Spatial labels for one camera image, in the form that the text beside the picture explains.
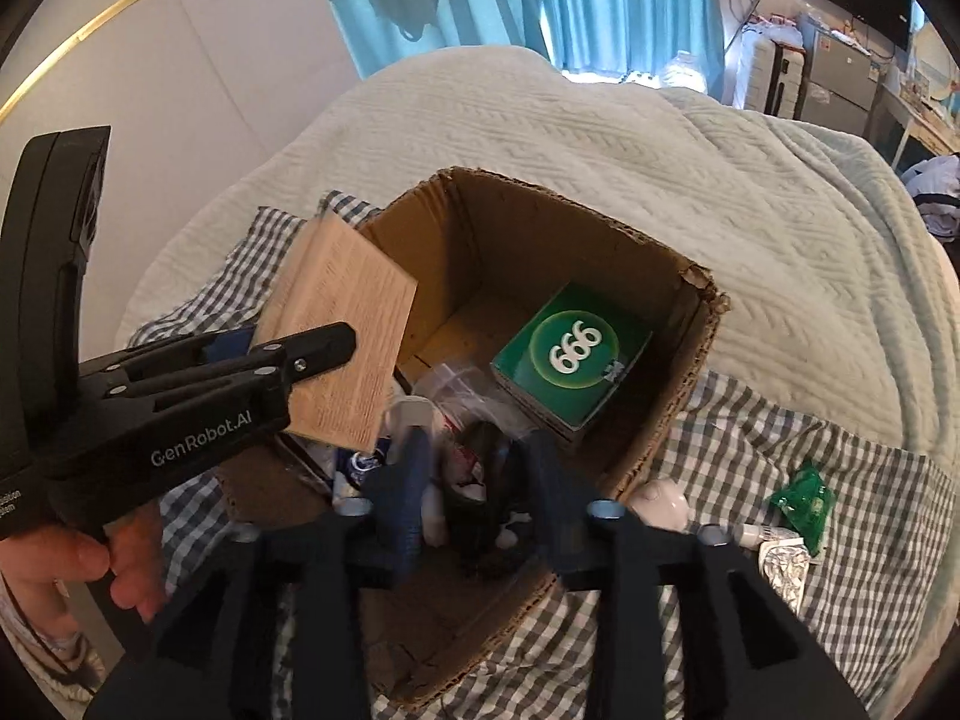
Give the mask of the person's left hand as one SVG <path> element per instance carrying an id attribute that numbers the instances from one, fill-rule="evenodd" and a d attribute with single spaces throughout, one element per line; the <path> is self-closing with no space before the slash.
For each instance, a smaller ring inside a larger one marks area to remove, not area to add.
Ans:
<path id="1" fill-rule="evenodd" d="M 110 598 L 149 622 L 166 603 L 160 504 L 150 502 L 107 528 L 109 541 L 46 525 L 2 541 L 2 575 L 29 624 L 64 639 L 80 629 L 60 583 L 96 582 L 114 574 Z"/>

